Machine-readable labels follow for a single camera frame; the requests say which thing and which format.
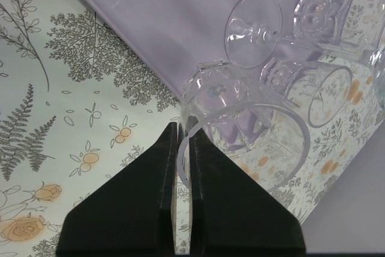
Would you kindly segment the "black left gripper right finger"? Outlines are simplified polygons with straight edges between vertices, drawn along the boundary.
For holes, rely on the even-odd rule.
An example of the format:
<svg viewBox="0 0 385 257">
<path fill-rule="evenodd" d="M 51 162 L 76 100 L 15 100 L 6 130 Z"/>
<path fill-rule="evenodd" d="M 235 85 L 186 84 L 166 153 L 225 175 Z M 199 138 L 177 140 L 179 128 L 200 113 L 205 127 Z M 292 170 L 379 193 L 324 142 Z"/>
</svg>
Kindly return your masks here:
<svg viewBox="0 0 385 257">
<path fill-rule="evenodd" d="M 189 141 L 192 254 L 305 254 L 301 226 L 206 136 Z"/>
</svg>

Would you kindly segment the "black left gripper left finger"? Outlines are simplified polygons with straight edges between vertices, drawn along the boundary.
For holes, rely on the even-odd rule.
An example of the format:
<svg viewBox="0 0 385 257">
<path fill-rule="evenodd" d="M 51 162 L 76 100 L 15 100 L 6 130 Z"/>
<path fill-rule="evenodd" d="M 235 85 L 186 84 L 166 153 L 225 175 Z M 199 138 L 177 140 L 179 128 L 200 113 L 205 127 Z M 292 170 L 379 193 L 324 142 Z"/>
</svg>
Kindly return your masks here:
<svg viewBox="0 0 385 257">
<path fill-rule="evenodd" d="M 66 216 L 57 254 L 173 254 L 177 124 Z"/>
</svg>

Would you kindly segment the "small faceted clear glass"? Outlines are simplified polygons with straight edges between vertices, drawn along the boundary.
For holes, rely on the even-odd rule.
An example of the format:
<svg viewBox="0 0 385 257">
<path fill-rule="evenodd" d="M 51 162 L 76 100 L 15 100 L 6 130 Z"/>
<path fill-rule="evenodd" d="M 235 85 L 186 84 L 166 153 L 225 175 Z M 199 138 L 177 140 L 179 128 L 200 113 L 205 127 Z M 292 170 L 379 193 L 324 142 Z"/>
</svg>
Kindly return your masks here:
<svg viewBox="0 0 385 257">
<path fill-rule="evenodd" d="M 260 82 L 312 128 L 328 124 L 344 106 L 353 83 L 349 67 L 320 61 L 272 58 Z"/>
</svg>

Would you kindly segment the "clear wine glass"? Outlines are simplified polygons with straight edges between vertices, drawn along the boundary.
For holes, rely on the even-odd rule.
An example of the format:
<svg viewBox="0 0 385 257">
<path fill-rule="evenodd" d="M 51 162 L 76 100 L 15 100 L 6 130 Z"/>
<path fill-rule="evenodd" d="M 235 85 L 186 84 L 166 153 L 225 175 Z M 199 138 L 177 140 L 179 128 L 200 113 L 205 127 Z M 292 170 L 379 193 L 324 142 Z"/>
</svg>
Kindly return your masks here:
<svg viewBox="0 0 385 257">
<path fill-rule="evenodd" d="M 239 0 L 224 32 L 228 59 L 244 69 L 263 66 L 272 57 L 317 60 L 321 53 L 294 36 L 299 0 Z"/>
</svg>

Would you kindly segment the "clear stemmed glass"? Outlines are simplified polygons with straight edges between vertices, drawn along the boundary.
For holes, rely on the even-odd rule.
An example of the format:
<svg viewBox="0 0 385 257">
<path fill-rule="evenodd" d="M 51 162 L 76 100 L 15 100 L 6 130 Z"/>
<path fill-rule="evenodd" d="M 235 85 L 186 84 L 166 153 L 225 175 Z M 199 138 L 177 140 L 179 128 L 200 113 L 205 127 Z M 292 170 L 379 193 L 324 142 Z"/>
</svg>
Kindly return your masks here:
<svg viewBox="0 0 385 257">
<path fill-rule="evenodd" d="M 379 106 L 384 109 L 384 45 L 373 52 L 369 64 L 373 74 L 372 84 L 375 95 Z"/>
</svg>

